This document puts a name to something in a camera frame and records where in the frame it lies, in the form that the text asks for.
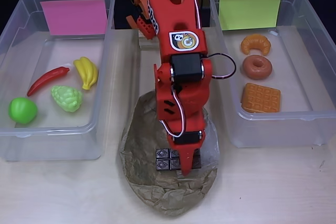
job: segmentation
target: clear plastic bin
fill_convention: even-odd
[[[246,57],[240,50],[245,36],[260,33],[272,45],[267,56],[274,68],[270,77],[255,81],[238,70],[231,79],[218,81],[231,142],[238,147],[327,143],[336,133],[336,46],[309,1],[281,0],[275,28],[236,31],[222,31],[219,0],[210,2],[211,26],[222,42],[221,50],[232,55],[239,68]],[[227,60],[214,61],[216,72],[230,71]],[[240,102],[247,82],[279,89],[281,111],[243,110]]]
[[[105,0],[108,26],[106,34],[99,36],[51,36],[42,1],[52,0],[19,0],[0,37],[0,156],[8,161],[96,159],[102,153],[99,125],[106,114],[103,83],[114,29],[114,0]],[[72,67],[66,77],[29,97],[39,110],[31,123],[20,125],[9,118],[13,98],[26,97],[42,74],[81,56],[97,64],[99,78],[89,92],[82,90],[78,111],[63,111],[50,95],[54,85],[81,90],[81,80]]]

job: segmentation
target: toy banana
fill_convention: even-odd
[[[98,80],[97,66],[86,57],[80,57],[80,59],[75,60],[73,64],[75,65],[83,81],[82,88],[85,90],[90,90],[91,86],[94,85]]]

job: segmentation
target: donut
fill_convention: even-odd
[[[242,52],[246,55],[250,53],[251,49],[259,49],[262,52],[262,55],[268,55],[271,50],[271,42],[261,34],[252,34],[246,36],[245,39],[241,42],[240,47]]]
[[[263,56],[251,55],[244,60],[243,70],[247,77],[253,80],[262,80],[272,73],[272,64]]]

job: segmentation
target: robot logo sticker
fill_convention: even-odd
[[[192,31],[175,31],[169,33],[170,45],[176,51],[192,51],[200,43],[198,36]]]

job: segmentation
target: crumpled brown paper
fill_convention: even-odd
[[[199,203],[216,178],[217,133],[204,110],[207,127],[201,148],[202,168],[192,170],[186,177],[180,171],[158,172],[155,150],[169,148],[169,144],[155,110],[155,91],[139,98],[120,144],[122,168],[131,188],[145,204],[165,215],[177,216]]]

